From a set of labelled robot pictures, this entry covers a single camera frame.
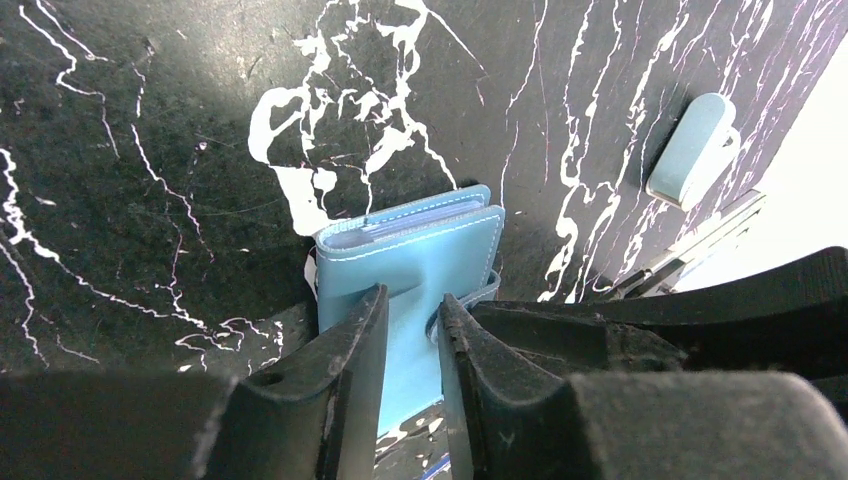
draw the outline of black marble table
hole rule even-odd
[[[844,0],[0,0],[0,369],[247,375],[315,334],[311,234],[471,181],[500,298],[589,300],[759,180],[846,29]],[[710,91],[742,152],[686,215],[643,185]],[[437,462],[433,415],[381,458]]]

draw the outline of white wall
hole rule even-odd
[[[848,247],[848,41],[756,188],[768,203],[739,247],[693,270],[678,290],[743,278],[829,246]]]

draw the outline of blue wallet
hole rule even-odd
[[[378,434],[442,396],[436,310],[445,293],[494,298],[492,262],[504,210],[484,185],[333,224],[315,235],[320,331],[343,320],[368,289],[389,289],[389,336]]]

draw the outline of light blue leather wallet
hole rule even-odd
[[[445,293],[491,300],[504,210],[476,185],[333,224],[315,235],[318,324],[330,328],[377,283],[389,288],[389,338],[378,434],[442,396],[433,320]]]

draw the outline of light blue object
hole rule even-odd
[[[683,211],[691,210],[739,154],[733,128],[736,107],[707,93],[689,104],[648,179],[645,191]]]
[[[476,185],[336,223],[315,235],[318,325],[330,328],[376,283],[389,288],[389,338],[378,435],[441,399],[428,338],[445,293],[494,298],[492,270],[504,210]]]

